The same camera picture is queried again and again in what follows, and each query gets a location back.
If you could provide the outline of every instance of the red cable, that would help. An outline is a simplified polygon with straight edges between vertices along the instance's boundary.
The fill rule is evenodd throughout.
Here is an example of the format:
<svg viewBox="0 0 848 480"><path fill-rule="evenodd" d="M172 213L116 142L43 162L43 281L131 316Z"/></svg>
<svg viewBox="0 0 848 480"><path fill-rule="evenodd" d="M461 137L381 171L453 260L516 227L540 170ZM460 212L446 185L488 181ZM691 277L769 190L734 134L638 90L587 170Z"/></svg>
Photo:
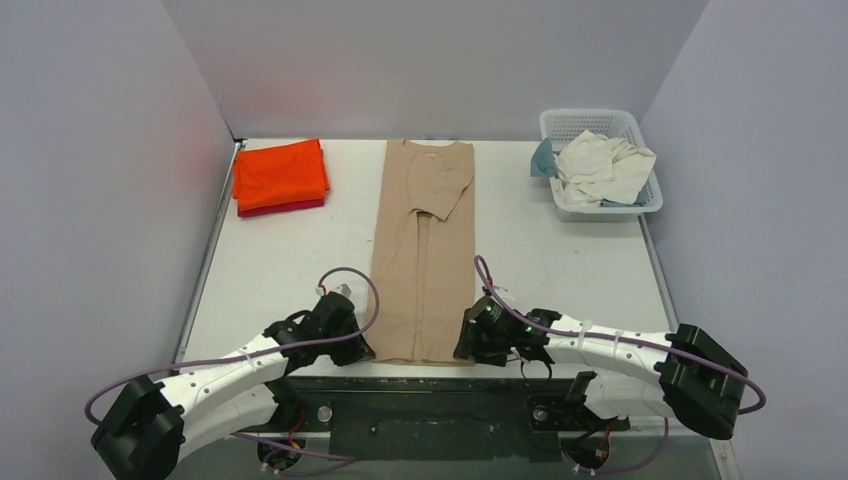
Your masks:
<svg viewBox="0 0 848 480"><path fill-rule="evenodd" d="M292 445L292 438L291 438L291 437L292 437L292 435L294 435L294 434L295 434L295 432L297 432L298 430L300 430L300 427L302 427L302 426L303 426L303 420L304 420L305 418L306 418L306 410L301 410L301 411L300 411L300 420L297 422L297 425L295 425L295 426L294 426L294 428L292 428L292 429L289 431L289 445Z"/></svg>
<svg viewBox="0 0 848 480"><path fill-rule="evenodd" d="M609 434L610 434L611 430L612 430L612 425L607 425L607 431L604 432L604 439L601 440L601 443L600 443L600 445L598 445L598 448L596 450L600 450L601 447L603 447L604 444L609 441Z"/></svg>

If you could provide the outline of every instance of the gray wall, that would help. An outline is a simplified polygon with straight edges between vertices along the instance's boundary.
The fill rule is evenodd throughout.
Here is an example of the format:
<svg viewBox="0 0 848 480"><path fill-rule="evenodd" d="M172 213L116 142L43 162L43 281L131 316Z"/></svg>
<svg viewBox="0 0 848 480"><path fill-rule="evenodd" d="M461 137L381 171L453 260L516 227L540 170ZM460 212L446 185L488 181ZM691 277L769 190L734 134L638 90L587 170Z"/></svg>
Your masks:
<svg viewBox="0 0 848 480"><path fill-rule="evenodd" d="M174 353L232 141L158 0L13 0L0 145L0 476L111 478L83 403Z"/></svg>
<svg viewBox="0 0 848 480"><path fill-rule="evenodd" d="M164 0L237 136L535 139L645 113L707 0Z"/></svg>
<svg viewBox="0 0 848 480"><path fill-rule="evenodd" d="M642 121L677 314L748 366L745 478L846 478L848 3L712 0Z"/></svg>

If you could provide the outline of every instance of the white cable clip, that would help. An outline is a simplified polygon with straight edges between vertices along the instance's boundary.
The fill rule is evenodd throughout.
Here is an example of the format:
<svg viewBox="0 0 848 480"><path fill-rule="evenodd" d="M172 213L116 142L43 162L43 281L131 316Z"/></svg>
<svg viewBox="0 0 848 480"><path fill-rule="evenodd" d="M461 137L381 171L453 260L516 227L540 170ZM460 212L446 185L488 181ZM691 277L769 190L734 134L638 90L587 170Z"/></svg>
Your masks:
<svg viewBox="0 0 848 480"><path fill-rule="evenodd" d="M583 340L586 338L586 332L592 329L591 320L583 320L580 322L580 333L577 334L577 349L583 350Z"/></svg>
<svg viewBox="0 0 848 480"><path fill-rule="evenodd" d="M512 353L513 355L515 355L515 357L516 357L516 358L518 358L518 361L519 361L519 362L524 363L524 357L522 357L522 356L521 356L521 354L520 354L520 353L518 353L518 349L517 349L517 348L515 348L515 347L511 347L511 348L509 349L509 351L510 351L510 353Z"/></svg>
<svg viewBox="0 0 848 480"><path fill-rule="evenodd" d="M251 361L253 360L253 357L250 356L250 353L242 352L241 350L239 350L239 353L242 357L244 357L244 361L247 362L248 365L250 365L250 371L252 373L256 373L256 365Z"/></svg>
<svg viewBox="0 0 848 480"><path fill-rule="evenodd" d="M612 358L615 358L616 352L618 352L618 339L624 335L624 330L616 330L615 331L615 341L612 342Z"/></svg>

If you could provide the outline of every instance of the white cloth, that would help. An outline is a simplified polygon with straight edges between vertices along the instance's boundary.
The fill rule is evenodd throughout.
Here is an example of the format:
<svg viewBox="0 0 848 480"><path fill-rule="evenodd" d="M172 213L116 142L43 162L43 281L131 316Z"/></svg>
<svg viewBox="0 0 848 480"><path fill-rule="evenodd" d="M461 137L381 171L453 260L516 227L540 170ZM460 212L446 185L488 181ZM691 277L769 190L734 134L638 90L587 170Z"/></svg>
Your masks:
<svg viewBox="0 0 848 480"><path fill-rule="evenodd" d="M568 205L599 205L601 200L633 204L648 181L657 156L623 138L608 138L586 130L557 157ZM612 175L606 172L607 162Z"/></svg>
<svg viewBox="0 0 848 480"><path fill-rule="evenodd" d="M571 141L557 156L559 178L566 183L612 180L611 144L589 130Z"/></svg>

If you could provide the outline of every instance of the stack of folded clothes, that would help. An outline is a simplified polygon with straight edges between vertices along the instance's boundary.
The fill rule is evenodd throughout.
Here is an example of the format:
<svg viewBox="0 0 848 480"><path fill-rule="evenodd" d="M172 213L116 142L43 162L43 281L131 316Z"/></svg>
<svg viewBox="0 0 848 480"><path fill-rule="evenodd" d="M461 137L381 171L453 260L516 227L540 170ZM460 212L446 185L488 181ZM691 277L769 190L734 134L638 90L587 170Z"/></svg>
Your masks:
<svg viewBox="0 0 848 480"><path fill-rule="evenodd" d="M239 217L321 207L330 190L318 139L239 152L233 177Z"/></svg>

